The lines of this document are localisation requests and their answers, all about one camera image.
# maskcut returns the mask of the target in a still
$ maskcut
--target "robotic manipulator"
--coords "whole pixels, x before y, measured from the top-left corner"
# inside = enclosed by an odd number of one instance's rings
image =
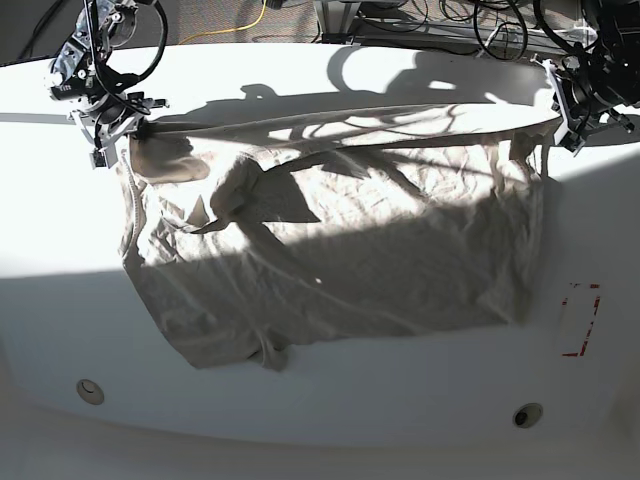
[[[158,51],[141,74],[119,73],[107,65],[114,47],[127,43],[136,28],[138,8],[152,7],[161,22]],[[50,67],[48,87],[55,100],[71,101],[70,117],[94,149],[93,167],[117,162],[115,143],[135,134],[152,108],[165,100],[145,98],[143,92],[125,93],[156,69],[167,44],[168,22],[157,0],[84,0],[75,31]]]
[[[168,22],[157,0],[83,1],[75,31],[51,64],[49,88],[54,99],[73,102],[70,115],[94,146],[93,166],[111,167],[117,162],[115,142],[135,134],[152,108],[167,105],[125,90],[149,77],[160,63]],[[590,134],[605,128],[621,125],[631,133],[633,123],[615,107],[640,102],[640,1],[582,0],[584,18],[597,31],[588,46],[571,45],[555,33],[544,20],[540,1],[533,0],[537,23],[566,54],[559,63],[542,62],[555,91],[553,108],[563,119],[554,135],[556,145],[577,153]],[[154,8],[160,19],[158,51],[142,74],[122,74],[107,61],[114,47],[133,36],[141,6]],[[603,125],[605,114],[611,121]]]

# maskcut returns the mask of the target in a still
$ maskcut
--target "gray floor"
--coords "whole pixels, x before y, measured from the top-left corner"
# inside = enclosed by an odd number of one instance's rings
[[[27,43],[33,27],[54,0],[4,0],[0,3],[0,64],[16,59]],[[445,20],[443,3],[450,16],[466,16],[472,7],[464,0],[426,0],[429,21]],[[34,49],[34,56],[53,54],[71,33],[82,0],[68,0],[63,10],[43,33]],[[176,44],[187,36],[202,31],[220,30],[253,22],[261,9],[260,0],[162,0],[170,22],[169,44]],[[520,1],[521,11],[529,27],[535,26],[529,0]],[[576,0],[548,0],[547,17],[554,28],[569,28],[578,18]],[[421,22],[425,15],[425,0],[410,0],[397,11],[380,11],[377,16],[388,16],[401,21]],[[127,47],[153,46],[159,34],[153,11],[143,7],[138,15],[138,30]],[[486,12],[482,22],[497,24],[512,19],[509,12]],[[198,39],[200,43],[217,42],[311,42],[317,33],[316,16],[309,0],[289,0],[279,11],[268,10],[256,27],[224,35]]]

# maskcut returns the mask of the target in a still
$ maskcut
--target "yellow cable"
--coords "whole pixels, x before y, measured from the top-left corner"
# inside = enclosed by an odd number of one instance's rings
[[[260,20],[262,20],[262,17],[264,17],[264,12],[265,12],[266,9],[267,9],[267,0],[262,0],[262,11],[260,12],[260,16],[252,24],[245,25],[244,27],[236,27],[236,28],[228,28],[226,30],[218,30],[216,32],[196,33],[195,35],[191,35],[191,36],[185,38],[180,43],[178,43],[178,45],[184,45],[185,43],[190,42],[191,40],[193,40],[195,38],[206,37],[206,36],[209,36],[209,35],[218,35],[220,33],[233,33],[233,32],[240,32],[242,30],[249,30],[251,27],[255,27],[257,24],[260,23]]]

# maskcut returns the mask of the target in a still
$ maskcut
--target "metal grommet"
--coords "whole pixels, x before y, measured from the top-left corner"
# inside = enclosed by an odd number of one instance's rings
[[[104,392],[96,382],[82,379],[76,384],[76,391],[80,398],[91,405],[104,403]]]
[[[528,403],[513,414],[513,424],[518,428],[531,428],[542,418],[542,405]]]

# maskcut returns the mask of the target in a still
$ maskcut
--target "white table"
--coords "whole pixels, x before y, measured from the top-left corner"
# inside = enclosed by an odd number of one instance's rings
[[[113,65],[141,70],[152,56],[118,52]],[[554,152],[525,326],[294,347],[282,373],[252,363],[197,371],[165,342],[122,271],[113,173],[89,169],[66,105],[42,87],[45,70],[0,70],[1,334],[33,401],[148,428],[329,445],[549,438],[595,429],[608,414],[640,334],[637,145],[591,147],[575,159]],[[214,114],[218,123],[402,103],[543,107],[549,98],[533,67],[323,45],[173,47],[143,87],[171,102],[156,115]],[[562,358],[560,302],[575,281],[600,283],[603,300],[588,355]],[[104,405],[82,403],[81,378],[104,388]],[[528,402],[544,406],[543,421],[513,428]]]

